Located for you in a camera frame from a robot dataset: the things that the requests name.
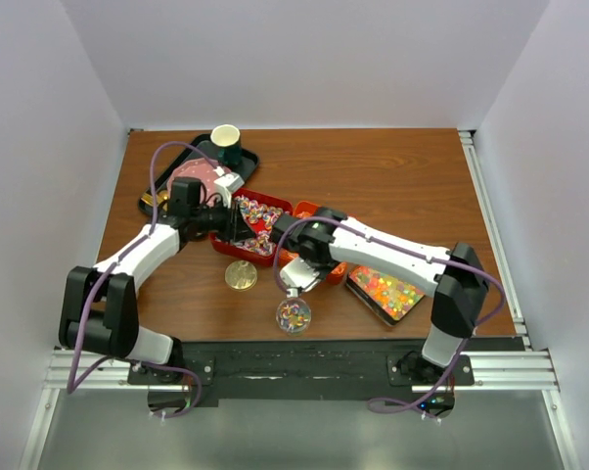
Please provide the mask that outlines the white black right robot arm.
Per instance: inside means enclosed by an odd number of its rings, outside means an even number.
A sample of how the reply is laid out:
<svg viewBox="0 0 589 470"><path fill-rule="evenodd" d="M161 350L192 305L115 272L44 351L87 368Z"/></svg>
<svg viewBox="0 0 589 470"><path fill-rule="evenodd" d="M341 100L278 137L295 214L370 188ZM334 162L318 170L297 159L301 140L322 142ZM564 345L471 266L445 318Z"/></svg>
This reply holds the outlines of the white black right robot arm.
<svg viewBox="0 0 589 470"><path fill-rule="evenodd" d="M321 207L309 217L280 215L270 240L297 254L279 273L280 286L305 292L342 262L405 281L432 299L430 330L417 361L420 378L440 384L454 356L477 327L492 280L473 247L452 249L412 242L374 229L342 211Z"/></svg>

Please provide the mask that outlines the orange box of candies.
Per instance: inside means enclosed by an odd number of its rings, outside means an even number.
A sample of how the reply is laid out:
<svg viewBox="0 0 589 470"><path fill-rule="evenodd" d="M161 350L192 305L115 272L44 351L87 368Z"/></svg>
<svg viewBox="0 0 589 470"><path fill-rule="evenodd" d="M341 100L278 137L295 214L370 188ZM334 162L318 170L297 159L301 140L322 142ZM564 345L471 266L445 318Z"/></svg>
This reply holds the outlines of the orange box of candies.
<svg viewBox="0 0 589 470"><path fill-rule="evenodd" d="M314 215L318 209L318 205L307 201L300 201L294 207L293 216L298 218L306 218ZM290 252L286 249L282 249L278 254L279 265L281 267L285 267L289 262L297 257L298 254ZM341 262L331 273L327 275L325 281L331 285L339 285L343 281L347 270L348 264L346 262Z"/></svg>

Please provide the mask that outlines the red box of swirl candies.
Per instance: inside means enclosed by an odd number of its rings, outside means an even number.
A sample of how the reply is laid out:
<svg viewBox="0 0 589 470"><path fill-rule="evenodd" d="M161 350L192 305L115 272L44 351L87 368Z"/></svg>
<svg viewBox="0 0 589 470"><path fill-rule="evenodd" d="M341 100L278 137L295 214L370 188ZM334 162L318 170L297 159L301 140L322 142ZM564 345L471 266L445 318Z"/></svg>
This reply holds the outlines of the red box of swirl candies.
<svg viewBox="0 0 589 470"><path fill-rule="evenodd" d="M209 235L212 248L222 255L249 261L259 266L270 266L275 257L276 243L270 239L274 223L283 214L292 214L290 202L274 196L265 195L242 188L235 193L234 202L242 210L244 221L254 232L254 236L242 242L227 244Z"/></svg>

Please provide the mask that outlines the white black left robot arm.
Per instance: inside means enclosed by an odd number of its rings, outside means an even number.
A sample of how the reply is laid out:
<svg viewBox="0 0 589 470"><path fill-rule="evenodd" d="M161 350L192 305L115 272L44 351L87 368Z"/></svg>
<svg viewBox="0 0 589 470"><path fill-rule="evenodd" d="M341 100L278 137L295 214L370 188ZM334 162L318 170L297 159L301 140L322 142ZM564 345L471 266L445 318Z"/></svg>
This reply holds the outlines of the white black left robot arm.
<svg viewBox="0 0 589 470"><path fill-rule="evenodd" d="M163 384L183 375L178 339L141 325L137 297L144 282L184 247L214 234L226 242L244 241L253 231L234 193L242 186L227 174L208 194L197 178L178 177L168 200L154 207L152 219L119 252L92 267L68 273L59 326L59 342L75 357L82 352L141 362Z"/></svg>

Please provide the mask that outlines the tin of star candies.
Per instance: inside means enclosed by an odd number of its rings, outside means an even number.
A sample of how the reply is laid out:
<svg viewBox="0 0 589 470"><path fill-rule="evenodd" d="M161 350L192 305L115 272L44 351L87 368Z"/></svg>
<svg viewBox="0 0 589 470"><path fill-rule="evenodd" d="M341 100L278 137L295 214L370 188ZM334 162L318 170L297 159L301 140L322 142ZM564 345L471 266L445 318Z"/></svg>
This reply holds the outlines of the tin of star candies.
<svg viewBox="0 0 589 470"><path fill-rule="evenodd" d="M425 297L407 282L367 266L356 266L346 276L346 288L383 324L394 327Z"/></svg>

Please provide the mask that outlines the gold jar lid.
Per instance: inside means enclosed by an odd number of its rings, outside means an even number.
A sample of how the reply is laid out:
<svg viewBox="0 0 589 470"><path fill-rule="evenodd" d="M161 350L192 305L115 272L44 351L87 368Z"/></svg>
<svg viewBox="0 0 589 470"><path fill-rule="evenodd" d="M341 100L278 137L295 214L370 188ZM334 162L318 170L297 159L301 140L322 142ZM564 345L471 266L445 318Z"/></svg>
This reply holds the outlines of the gold jar lid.
<svg viewBox="0 0 589 470"><path fill-rule="evenodd" d="M238 292L251 289L256 284L257 277L256 267L246 260L230 263L224 274L225 283Z"/></svg>

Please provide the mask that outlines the clear glass jar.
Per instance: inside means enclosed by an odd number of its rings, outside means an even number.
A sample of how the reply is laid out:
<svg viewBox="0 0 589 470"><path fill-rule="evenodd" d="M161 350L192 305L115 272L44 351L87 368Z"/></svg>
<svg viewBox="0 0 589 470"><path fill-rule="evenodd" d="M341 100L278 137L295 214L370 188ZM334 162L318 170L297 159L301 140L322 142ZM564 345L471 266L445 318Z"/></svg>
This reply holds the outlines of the clear glass jar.
<svg viewBox="0 0 589 470"><path fill-rule="evenodd" d="M312 319L311 308L302 298L287 298L276 309L276 321L281 330L289 335L304 332Z"/></svg>

